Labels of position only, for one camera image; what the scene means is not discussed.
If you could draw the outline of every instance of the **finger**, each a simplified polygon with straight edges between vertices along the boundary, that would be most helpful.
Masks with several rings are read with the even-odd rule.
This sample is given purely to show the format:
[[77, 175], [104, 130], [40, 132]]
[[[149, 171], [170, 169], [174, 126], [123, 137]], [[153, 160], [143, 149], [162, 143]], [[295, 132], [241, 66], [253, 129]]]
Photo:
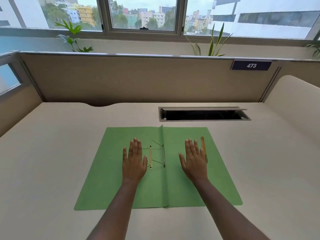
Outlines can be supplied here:
[[186, 160], [184, 159], [184, 156], [183, 156], [182, 153], [179, 153], [179, 159], [180, 159], [180, 163], [181, 163], [182, 169], [185, 169], [185, 167], [186, 167]]
[[200, 151], [199, 151], [199, 146], [197, 140], [194, 140], [194, 148], [195, 148], [195, 153], [197, 153], [198, 156], [200, 156]]
[[138, 155], [138, 140], [135, 137], [133, 140], [133, 150], [132, 150], [132, 156], [136, 157]]
[[138, 140], [138, 158], [142, 160], [142, 143], [141, 140]]
[[143, 168], [145, 170], [147, 170], [147, 166], [148, 166], [148, 158], [147, 156], [145, 155], [144, 158], [143, 158], [143, 162], [142, 162], [142, 165], [143, 165]]
[[200, 157], [206, 162], [206, 156], [202, 148], [200, 149]]
[[184, 145], [186, 147], [186, 158], [188, 159], [191, 156], [191, 150], [189, 145], [189, 140], [185, 140]]
[[190, 145], [190, 150], [191, 150], [192, 155], [196, 155], [197, 154], [196, 149], [195, 149], [195, 146], [193, 145], [191, 139], [189, 139], [189, 145]]
[[129, 146], [129, 154], [128, 157], [132, 157], [132, 149], [134, 147], [134, 141], [130, 141], [130, 146]]
[[127, 148], [123, 148], [123, 153], [122, 153], [122, 160], [125, 161], [127, 160]]

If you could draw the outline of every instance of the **number plate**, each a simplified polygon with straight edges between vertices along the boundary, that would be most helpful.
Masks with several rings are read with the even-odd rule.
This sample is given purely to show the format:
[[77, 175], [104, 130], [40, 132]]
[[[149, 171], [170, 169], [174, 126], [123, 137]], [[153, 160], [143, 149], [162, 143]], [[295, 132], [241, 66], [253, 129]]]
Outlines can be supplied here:
[[231, 70], [267, 71], [272, 61], [234, 60]]

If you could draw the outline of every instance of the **cityscape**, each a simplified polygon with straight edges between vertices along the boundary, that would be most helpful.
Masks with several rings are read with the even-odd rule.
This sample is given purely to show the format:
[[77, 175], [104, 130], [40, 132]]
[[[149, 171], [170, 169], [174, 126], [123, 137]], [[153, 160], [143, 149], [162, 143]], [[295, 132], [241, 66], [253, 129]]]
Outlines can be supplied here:
[[[97, 0], [0, 0], [0, 27], [102, 31]], [[176, 0], [109, 0], [112, 28], [175, 31]], [[312, 39], [320, 0], [188, 0], [185, 35]]]

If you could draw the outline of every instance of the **forearm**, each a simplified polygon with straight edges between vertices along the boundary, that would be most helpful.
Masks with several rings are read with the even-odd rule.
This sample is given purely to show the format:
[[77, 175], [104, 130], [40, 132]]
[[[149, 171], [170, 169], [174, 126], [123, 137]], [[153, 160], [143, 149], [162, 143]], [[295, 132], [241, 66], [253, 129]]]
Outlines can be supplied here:
[[269, 240], [210, 183], [194, 183], [223, 240]]
[[125, 239], [137, 186], [135, 183], [122, 183], [108, 209], [87, 240]]

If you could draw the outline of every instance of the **desk surface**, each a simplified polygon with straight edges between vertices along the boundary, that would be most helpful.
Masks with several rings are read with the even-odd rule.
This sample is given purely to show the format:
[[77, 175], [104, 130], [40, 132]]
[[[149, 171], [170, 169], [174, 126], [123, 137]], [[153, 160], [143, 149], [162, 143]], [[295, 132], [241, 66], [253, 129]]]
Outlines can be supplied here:
[[[252, 120], [159, 122], [158, 106], [239, 106]], [[0, 138], [1, 239], [85, 239], [104, 211], [73, 207], [106, 127], [162, 124], [208, 127], [237, 208], [268, 237], [318, 239], [320, 148], [262, 103], [42, 103]], [[127, 239], [151, 238], [221, 236], [205, 207], [132, 210]]]

